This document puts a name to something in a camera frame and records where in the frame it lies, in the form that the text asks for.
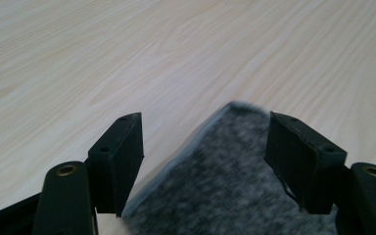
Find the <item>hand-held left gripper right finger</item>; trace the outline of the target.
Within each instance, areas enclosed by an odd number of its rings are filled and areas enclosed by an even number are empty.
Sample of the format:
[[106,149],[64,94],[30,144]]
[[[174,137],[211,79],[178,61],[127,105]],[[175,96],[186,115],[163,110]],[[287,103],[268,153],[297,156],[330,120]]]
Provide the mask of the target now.
[[347,152],[301,120],[272,112],[265,162],[285,193],[310,214],[327,214]]

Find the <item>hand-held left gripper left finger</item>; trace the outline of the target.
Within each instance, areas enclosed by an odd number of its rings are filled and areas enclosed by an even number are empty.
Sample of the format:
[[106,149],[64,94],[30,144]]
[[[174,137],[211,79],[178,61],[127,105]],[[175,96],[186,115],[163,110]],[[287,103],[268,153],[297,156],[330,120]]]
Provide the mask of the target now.
[[119,117],[88,151],[90,194],[97,213],[122,216],[143,159],[142,115]]

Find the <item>gray felt cloth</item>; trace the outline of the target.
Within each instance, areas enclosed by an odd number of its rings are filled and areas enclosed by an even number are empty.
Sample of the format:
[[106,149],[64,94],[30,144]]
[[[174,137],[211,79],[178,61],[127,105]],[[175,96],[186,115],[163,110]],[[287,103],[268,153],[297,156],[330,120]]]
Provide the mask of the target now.
[[337,235],[333,215],[309,215],[263,156],[268,113],[240,102],[216,112],[127,203],[131,235]]

